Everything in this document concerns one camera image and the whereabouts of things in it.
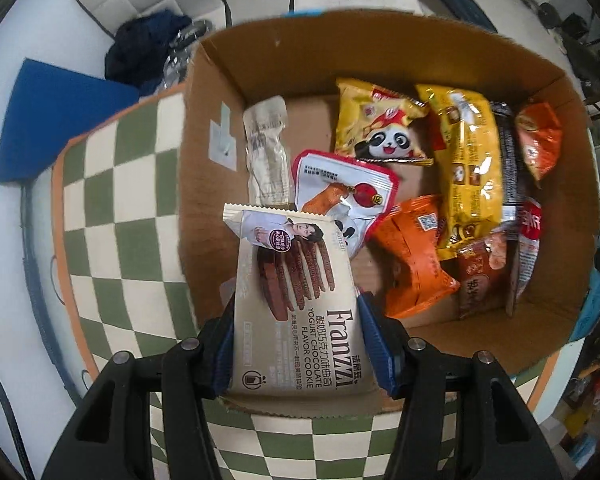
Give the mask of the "black snack pack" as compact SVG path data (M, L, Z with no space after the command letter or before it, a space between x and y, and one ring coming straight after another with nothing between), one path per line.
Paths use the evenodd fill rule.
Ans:
M500 139L503 211L501 225L513 229L518 210L528 194L527 168L518 145L515 116L505 102L491 101L490 110Z

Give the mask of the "brown red snack packet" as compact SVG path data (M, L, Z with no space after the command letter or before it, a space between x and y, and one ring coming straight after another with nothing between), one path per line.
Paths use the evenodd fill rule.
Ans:
M458 252L460 318L504 307L508 283L507 240L493 232Z

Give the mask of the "yellow panda snack bag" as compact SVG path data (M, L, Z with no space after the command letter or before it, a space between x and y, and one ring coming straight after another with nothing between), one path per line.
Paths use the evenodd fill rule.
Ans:
M429 107L422 101L377 84L338 78L339 114L334 153L374 164L431 166L414 122Z

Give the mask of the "red white chicken feet pouch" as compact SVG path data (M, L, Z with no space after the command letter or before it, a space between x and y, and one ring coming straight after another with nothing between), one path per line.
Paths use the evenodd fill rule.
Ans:
M332 153L305 150L292 164L298 211L329 216L350 257L390 211L399 179L391 170Z

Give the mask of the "orange snack bag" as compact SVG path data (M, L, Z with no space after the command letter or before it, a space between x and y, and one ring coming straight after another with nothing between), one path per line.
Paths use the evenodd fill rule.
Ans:
M550 104L532 102L516 115L515 127L524 166L540 188L562 152L562 125Z
M397 204L373 232L372 239L393 256L388 318L410 318L460 289L437 253L440 202L440 196L423 195Z

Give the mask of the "clear gold snack pouch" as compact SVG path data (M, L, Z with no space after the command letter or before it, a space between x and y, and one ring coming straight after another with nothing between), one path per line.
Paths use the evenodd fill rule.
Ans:
M249 203L290 209L294 202L291 163L282 140L287 127L286 102L272 96L245 110L242 115L249 172Z

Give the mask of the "yellow chocolate snack pack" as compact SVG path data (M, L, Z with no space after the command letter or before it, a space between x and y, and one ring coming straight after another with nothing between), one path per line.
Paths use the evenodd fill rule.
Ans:
M429 140L439 168L438 257L450 260L501 224L498 126L489 101L478 92L436 84L416 84L415 89L429 106Z

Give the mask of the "dark clothes pile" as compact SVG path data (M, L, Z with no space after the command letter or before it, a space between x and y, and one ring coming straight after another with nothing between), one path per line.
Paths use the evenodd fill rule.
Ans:
M150 96L162 81L170 43L192 23L189 16L171 10L125 22L105 56L105 78L137 88L140 96Z

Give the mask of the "checkered table mat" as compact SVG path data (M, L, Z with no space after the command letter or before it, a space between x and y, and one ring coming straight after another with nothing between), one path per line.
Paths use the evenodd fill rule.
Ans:
M212 106L193 145L210 198L198 211L204 261L222 256L212 299L193 300L178 254L185 91L177 88L125 110L69 143L53 171L59 286L76 317L76 340L92 373L119 350L165 352L218 315L234 292L236 238L224 226L225 193L246 192L242 116ZM288 418L251 415L224 401L204 404L214 452L230 479L378 479L399 415Z

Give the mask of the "blue cushion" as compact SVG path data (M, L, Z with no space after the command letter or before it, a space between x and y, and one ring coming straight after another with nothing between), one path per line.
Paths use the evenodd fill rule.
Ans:
M67 142L136 104L137 88L27 58L0 139L0 184L36 178Z

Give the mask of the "chrome weight plates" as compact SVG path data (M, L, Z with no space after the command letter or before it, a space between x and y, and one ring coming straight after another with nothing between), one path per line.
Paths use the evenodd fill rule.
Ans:
M209 20L191 22L181 29L169 44L169 52L163 65L161 88L170 89L186 78L187 67L199 40L212 32Z

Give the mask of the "red white clear pouch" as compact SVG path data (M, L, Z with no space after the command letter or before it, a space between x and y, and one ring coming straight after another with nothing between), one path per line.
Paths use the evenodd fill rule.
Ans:
M518 214L518 238L512 262L506 313L512 318L517 312L518 301L526 290L534 271L540 251L542 233L542 207L531 197L521 205Z

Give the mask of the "Franzzi cookie box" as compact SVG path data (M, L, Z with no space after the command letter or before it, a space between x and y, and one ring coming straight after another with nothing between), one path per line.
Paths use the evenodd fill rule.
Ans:
M376 387L358 291L336 222L227 204L237 236L230 390L246 396L353 396Z

